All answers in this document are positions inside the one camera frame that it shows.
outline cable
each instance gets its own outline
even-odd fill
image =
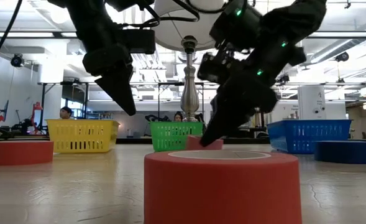
[[[0,40],[0,50],[2,48],[2,45],[3,45],[4,41],[6,40],[7,35],[9,34],[9,32],[11,30],[11,27],[13,26],[14,21],[16,20],[16,17],[18,15],[19,11],[20,11],[21,4],[22,4],[22,0],[18,0],[16,8],[14,9],[13,15],[11,16],[9,25],[7,26],[6,30],[4,31],[4,34],[3,34],[2,38]]]
[[[9,98],[10,99],[10,96],[11,96],[11,87],[13,86],[13,79],[14,79],[14,71],[16,70],[16,68],[13,67],[13,74],[11,76],[11,81],[10,81],[10,87],[9,87]]]
[[[183,9],[187,10],[189,13],[195,16],[195,18],[186,18],[186,17],[175,17],[175,16],[168,16],[168,17],[160,17],[147,3],[143,3],[145,5],[145,9],[148,10],[149,13],[153,16],[153,19],[149,19],[142,24],[121,24],[122,27],[138,27],[140,29],[148,28],[148,27],[156,27],[159,25],[160,21],[183,21],[183,22],[198,22],[200,19],[198,11],[187,5],[181,0],[172,0]]]

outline red cylindrical block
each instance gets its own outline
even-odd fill
[[[52,141],[0,141],[0,166],[53,161]]]
[[[199,143],[200,141],[201,137],[189,135],[187,137],[185,150],[221,150],[224,142],[222,139],[217,139],[212,144],[203,147]]]
[[[145,224],[301,224],[295,156],[158,152],[144,164]]]

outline security camera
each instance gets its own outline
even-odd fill
[[[335,60],[337,60],[337,62],[346,62],[349,58],[349,54],[347,52],[343,52],[336,56]]]
[[[287,83],[288,81],[290,81],[290,78],[289,78],[288,74],[283,74],[282,77],[277,79],[278,83]]]
[[[14,54],[14,57],[11,59],[10,64],[16,68],[23,67],[24,59],[22,59],[22,54]]]

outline ceiling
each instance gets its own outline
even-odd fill
[[[287,6],[293,0],[257,0],[255,8],[265,14],[276,7]],[[329,31],[360,31],[366,30],[366,1],[351,1],[352,6],[344,9],[347,1],[328,1],[328,12],[320,30]],[[0,31],[5,30],[10,17],[14,11],[16,0],[0,0]],[[149,19],[147,12],[140,12],[137,7],[132,7],[124,12],[117,12],[107,6],[109,15],[114,22],[140,23],[143,18]],[[47,1],[24,1],[18,17],[12,28],[13,31],[47,31],[47,32],[74,32],[75,28],[68,17],[68,13]],[[85,72],[81,61],[85,48],[76,39],[9,39],[5,42],[2,54],[12,55],[21,53],[27,60],[35,63],[42,63],[48,57],[57,56],[62,58],[65,64],[64,77],[75,77],[81,81],[93,81],[93,77]],[[305,39],[300,43],[304,47],[308,61],[296,67],[286,67],[283,71],[289,74],[290,82],[336,82],[339,75],[344,78],[346,83],[366,82],[366,40],[360,42],[338,39]],[[333,58],[325,57],[325,53],[331,50],[340,50],[341,53],[347,52],[350,56],[346,62],[337,64]],[[201,60],[206,51],[196,53],[196,62]],[[176,82],[184,78],[183,69],[185,64],[181,62],[181,52],[168,50],[157,46],[154,55],[133,55],[135,73],[131,82]],[[294,98],[297,94],[297,85],[276,86],[275,89],[284,98]],[[208,89],[205,93],[206,98],[212,98],[215,94],[216,86],[206,85]],[[340,98],[342,94],[346,97],[359,97],[363,86],[328,86],[327,97]],[[92,91],[101,91],[91,87]],[[153,95],[157,97],[157,88],[154,85],[136,86],[138,91],[137,98]],[[182,92],[180,87],[168,87],[162,91],[161,98],[179,99]]]

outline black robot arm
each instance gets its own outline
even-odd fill
[[[210,35],[219,51],[205,54],[198,70],[198,78],[220,84],[204,146],[247,122],[256,108],[272,111],[277,96],[270,87],[286,64],[306,61],[296,44],[319,29],[326,13],[326,0],[297,0],[264,16],[248,4],[243,9],[243,1],[232,1],[215,22]],[[234,58],[249,49],[245,60]]]
[[[129,115],[135,114],[130,88],[133,74],[130,54],[153,54],[155,34],[148,29],[123,29],[109,17],[105,2],[117,11],[138,4],[148,8],[154,0],[48,0],[68,9],[76,34],[87,54],[83,65],[88,73],[101,76],[95,82]]]

